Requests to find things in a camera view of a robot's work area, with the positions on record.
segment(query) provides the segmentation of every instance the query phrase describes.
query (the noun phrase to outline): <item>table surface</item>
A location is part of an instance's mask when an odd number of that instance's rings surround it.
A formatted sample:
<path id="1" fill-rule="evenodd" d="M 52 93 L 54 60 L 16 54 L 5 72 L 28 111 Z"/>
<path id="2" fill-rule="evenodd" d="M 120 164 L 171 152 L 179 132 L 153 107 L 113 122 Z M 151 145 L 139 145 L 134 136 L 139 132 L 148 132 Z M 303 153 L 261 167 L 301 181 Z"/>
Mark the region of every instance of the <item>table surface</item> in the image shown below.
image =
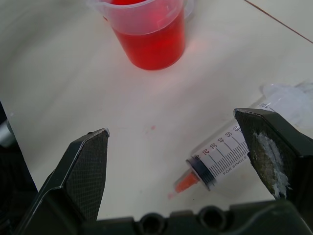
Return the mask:
<path id="1" fill-rule="evenodd" d="M 247 0 L 313 41 L 312 0 Z"/>
<path id="2" fill-rule="evenodd" d="M 259 100 L 261 85 L 312 77 L 311 43 L 243 0 L 197 0 L 184 55 L 145 71 L 83 3 L 33 1 L 1 21 L 0 99 L 38 189 L 70 142 L 107 127 L 100 219 L 273 199 L 248 162 L 211 192 L 167 193 L 192 149 Z"/>

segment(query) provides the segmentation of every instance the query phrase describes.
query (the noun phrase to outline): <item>screw hole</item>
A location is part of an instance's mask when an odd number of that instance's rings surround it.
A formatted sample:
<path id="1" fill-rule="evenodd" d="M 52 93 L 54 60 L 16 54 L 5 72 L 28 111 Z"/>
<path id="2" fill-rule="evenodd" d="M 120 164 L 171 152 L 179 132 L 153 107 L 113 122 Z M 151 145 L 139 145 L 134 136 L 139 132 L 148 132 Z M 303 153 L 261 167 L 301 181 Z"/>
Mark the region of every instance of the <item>screw hole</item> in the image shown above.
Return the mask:
<path id="1" fill-rule="evenodd" d="M 140 221 L 140 228 L 145 235 L 159 235 L 164 229 L 164 219 L 159 214 L 148 214 Z"/>
<path id="2" fill-rule="evenodd" d="M 224 212 L 217 207 L 207 207 L 199 214 L 200 222 L 207 228 L 221 231 L 226 226 Z"/>

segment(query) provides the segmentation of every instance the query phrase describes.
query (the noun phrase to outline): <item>plastic syringe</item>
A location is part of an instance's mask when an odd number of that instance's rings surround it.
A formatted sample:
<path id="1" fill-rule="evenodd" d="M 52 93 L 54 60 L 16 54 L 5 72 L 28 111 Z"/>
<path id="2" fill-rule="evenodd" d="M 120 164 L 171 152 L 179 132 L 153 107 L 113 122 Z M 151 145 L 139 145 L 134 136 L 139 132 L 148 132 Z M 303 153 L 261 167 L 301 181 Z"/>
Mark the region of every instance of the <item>plastic syringe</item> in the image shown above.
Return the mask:
<path id="1" fill-rule="evenodd" d="M 313 129 L 312 83 L 299 87 L 269 85 L 263 87 L 263 94 L 266 99 L 256 108 L 277 112 L 296 128 Z M 234 121 L 191 153 L 186 160 L 190 169 L 175 182 L 169 198 L 198 182 L 212 189 L 244 161 L 250 161 L 248 154 L 245 138 Z"/>

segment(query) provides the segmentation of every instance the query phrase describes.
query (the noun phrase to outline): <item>white residue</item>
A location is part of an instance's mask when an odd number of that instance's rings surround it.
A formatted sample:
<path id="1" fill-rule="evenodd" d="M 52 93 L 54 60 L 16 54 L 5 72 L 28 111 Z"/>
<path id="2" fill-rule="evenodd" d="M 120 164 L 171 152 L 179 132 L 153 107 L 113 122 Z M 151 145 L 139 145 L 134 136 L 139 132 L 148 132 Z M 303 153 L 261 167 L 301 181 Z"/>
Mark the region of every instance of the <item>white residue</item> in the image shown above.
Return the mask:
<path id="1" fill-rule="evenodd" d="M 263 147 L 265 155 L 272 162 L 275 179 L 268 177 L 267 181 L 272 182 L 275 198 L 280 198 L 279 193 L 283 194 L 286 198 L 289 183 L 288 177 L 283 173 L 284 170 L 283 156 L 279 153 L 279 150 L 275 142 L 268 138 L 265 134 L 254 133 L 254 136 L 256 136 L 257 140 Z"/>

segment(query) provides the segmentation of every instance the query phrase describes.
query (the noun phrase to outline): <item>red liquid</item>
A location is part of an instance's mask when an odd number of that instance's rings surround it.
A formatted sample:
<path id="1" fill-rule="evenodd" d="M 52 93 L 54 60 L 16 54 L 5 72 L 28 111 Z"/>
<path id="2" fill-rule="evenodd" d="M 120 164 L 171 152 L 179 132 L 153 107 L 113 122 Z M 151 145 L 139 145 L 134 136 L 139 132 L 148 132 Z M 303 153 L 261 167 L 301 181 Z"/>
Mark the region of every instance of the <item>red liquid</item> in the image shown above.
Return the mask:
<path id="1" fill-rule="evenodd" d="M 111 2 L 111 4 L 114 5 L 130 5 L 130 4 L 135 4 L 135 3 L 139 3 L 145 0 L 113 0 Z"/>
<path id="2" fill-rule="evenodd" d="M 145 70 L 159 70 L 172 65 L 185 48 L 183 9 L 169 25 L 156 32 L 144 35 L 114 32 L 130 61 Z"/>

